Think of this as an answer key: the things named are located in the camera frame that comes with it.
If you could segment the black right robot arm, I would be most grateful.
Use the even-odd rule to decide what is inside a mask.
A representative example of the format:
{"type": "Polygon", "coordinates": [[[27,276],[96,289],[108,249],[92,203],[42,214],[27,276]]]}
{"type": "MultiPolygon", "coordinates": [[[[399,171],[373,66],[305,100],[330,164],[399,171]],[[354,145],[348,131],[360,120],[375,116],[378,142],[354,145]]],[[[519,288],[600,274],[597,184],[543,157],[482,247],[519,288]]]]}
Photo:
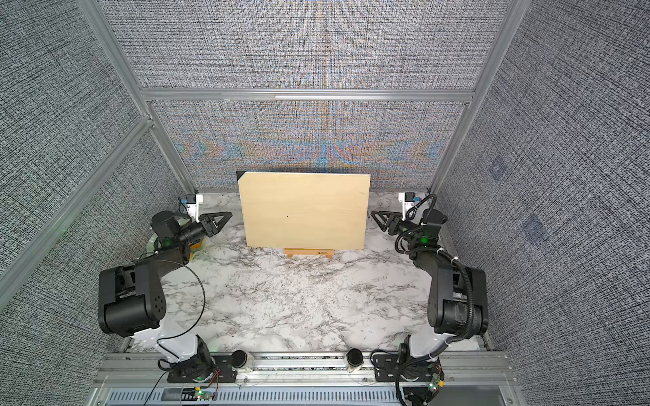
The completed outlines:
{"type": "Polygon", "coordinates": [[[431,278],[424,328],[407,338],[398,355],[370,357],[376,379],[388,382],[396,378],[402,363],[434,361],[452,343],[486,333],[487,282],[483,270],[462,264],[439,245],[439,232],[448,220],[441,211],[426,209],[415,223],[397,211],[373,211],[371,218],[382,231],[396,237],[395,250],[431,278]]]}

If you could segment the small wooden easel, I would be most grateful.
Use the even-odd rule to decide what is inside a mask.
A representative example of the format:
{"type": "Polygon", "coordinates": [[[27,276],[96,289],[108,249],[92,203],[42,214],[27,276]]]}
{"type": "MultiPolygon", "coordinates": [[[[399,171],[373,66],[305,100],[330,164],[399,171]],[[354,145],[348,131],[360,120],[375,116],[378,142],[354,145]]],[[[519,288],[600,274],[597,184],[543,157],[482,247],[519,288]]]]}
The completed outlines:
{"type": "Polygon", "coordinates": [[[322,255],[328,259],[333,258],[334,250],[316,250],[316,249],[291,249],[285,248],[284,254],[289,258],[293,258],[296,255],[322,255]]]}

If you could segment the light wooden board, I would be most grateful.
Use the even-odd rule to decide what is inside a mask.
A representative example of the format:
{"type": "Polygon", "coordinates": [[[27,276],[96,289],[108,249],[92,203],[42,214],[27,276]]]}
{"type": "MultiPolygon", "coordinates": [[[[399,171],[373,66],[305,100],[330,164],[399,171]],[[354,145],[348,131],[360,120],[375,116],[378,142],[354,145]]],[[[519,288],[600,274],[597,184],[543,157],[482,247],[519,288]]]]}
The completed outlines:
{"type": "Polygon", "coordinates": [[[362,250],[371,176],[244,172],[246,243],[254,248],[362,250]]]}

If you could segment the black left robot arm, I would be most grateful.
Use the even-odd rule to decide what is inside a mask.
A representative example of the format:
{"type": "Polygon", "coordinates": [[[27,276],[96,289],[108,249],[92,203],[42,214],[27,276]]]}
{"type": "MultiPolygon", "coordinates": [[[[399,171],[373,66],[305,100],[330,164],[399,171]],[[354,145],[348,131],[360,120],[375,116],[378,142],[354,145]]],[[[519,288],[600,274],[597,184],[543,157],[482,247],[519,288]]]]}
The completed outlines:
{"type": "Polygon", "coordinates": [[[179,214],[161,211],[152,217],[154,251],[131,265],[100,272],[98,325],[106,334],[133,338],[162,355],[158,368],[169,382],[205,382],[218,367],[205,341],[167,316],[163,277],[189,270],[191,247],[219,234],[232,218],[229,211],[206,213],[188,223],[179,214]]]}

